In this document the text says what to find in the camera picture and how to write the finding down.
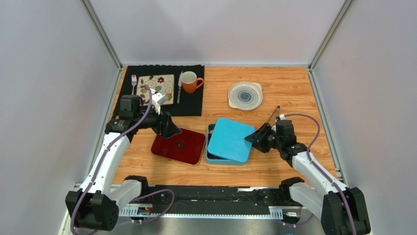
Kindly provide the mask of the metal tongs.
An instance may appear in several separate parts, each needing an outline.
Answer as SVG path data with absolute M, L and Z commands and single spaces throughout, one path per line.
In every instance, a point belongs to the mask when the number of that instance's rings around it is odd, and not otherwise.
M 272 114 L 270 115 L 270 117 L 268 118 L 267 122 L 271 125 L 274 126 L 276 123 L 277 118 L 280 115 L 280 106 L 278 105 L 274 111 L 272 112 Z

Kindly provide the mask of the blue tin lid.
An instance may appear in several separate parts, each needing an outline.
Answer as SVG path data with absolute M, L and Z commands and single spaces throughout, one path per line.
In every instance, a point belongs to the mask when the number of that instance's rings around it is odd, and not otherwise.
M 246 163 L 252 144 L 244 138 L 253 132 L 253 126 L 221 117 L 215 122 L 208 151 L 220 158 Z

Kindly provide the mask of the blue tin box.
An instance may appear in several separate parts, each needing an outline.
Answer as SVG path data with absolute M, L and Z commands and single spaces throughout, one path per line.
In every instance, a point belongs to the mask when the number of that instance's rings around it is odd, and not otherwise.
M 245 163 L 237 162 L 237 161 L 231 161 L 224 158 L 217 157 L 215 155 L 212 155 L 208 151 L 208 145 L 213 133 L 213 130 L 215 128 L 215 123 L 211 123 L 207 126 L 207 139 L 206 139 L 206 161 L 210 165 L 234 165 L 234 166 L 242 166 Z

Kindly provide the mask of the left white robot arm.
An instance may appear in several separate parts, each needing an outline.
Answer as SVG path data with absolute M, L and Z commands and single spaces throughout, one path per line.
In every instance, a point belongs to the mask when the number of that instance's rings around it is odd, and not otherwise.
M 105 135 L 99 156 L 88 176 L 77 191 L 67 193 L 65 203 L 71 215 L 70 228 L 111 231 L 118 221 L 119 212 L 129 203 L 149 197 L 146 177 L 128 176 L 116 189 L 111 189 L 116 170 L 122 156 L 140 129 L 152 129 L 158 137 L 171 138 L 180 134 L 169 112 L 161 111 L 161 104 L 167 95 L 150 95 L 144 108 L 144 101 L 138 95 L 123 95 L 119 109 L 106 124 Z

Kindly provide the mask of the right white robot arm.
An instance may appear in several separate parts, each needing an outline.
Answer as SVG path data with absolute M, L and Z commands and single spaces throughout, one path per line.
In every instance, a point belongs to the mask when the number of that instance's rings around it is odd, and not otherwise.
M 333 177 L 313 156 L 308 146 L 297 141 L 291 120 L 278 118 L 274 126 L 263 124 L 245 137 L 256 150 L 276 149 L 283 160 L 308 181 L 294 177 L 281 182 L 291 200 L 320 219 L 327 235 L 368 235 L 371 225 L 363 192 Z

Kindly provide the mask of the red chocolate tray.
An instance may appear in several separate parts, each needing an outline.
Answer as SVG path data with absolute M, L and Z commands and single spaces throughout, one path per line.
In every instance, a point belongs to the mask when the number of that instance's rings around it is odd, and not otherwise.
M 181 128 L 182 133 L 168 139 L 156 136 L 151 152 L 154 155 L 196 165 L 200 161 L 206 143 L 206 135 Z

